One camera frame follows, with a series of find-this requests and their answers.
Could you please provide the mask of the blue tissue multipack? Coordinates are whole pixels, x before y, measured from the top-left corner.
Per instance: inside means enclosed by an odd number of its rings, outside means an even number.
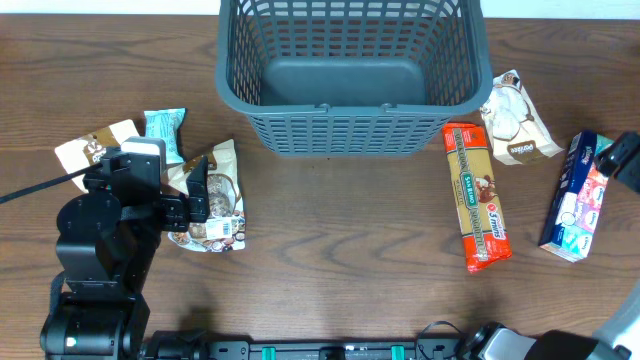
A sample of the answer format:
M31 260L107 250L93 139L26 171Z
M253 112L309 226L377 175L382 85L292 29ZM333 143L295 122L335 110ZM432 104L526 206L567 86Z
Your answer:
M608 177L595 158L614 143L592 131L571 141L538 246L569 262L585 259L596 231Z

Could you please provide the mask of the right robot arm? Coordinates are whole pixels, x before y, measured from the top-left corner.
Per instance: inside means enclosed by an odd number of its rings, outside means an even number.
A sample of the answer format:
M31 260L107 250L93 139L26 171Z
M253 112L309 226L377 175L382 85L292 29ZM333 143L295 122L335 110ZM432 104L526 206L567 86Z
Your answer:
M596 157L596 169L639 191L639 134L623 133ZM538 338L520 335L499 323L480 328L458 346L470 360L630 360L639 357L639 288L591 337L550 330Z

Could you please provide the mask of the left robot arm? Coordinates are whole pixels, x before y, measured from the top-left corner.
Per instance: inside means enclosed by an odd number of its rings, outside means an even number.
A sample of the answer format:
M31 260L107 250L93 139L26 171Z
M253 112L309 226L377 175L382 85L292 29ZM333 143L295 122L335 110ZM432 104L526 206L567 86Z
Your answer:
M142 289L162 232L183 232L210 214L208 160L196 164L180 195L162 193L163 163L110 147L85 175L87 193L60 210L63 270L51 283L40 334L46 358L138 357L150 315Z

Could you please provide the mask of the orange spaghetti packet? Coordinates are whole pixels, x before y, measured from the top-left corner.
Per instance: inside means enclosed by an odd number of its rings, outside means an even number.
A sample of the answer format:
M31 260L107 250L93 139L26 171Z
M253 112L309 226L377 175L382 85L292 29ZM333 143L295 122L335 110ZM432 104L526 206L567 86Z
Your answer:
M511 257L485 130L450 122L442 128L467 270L481 271Z

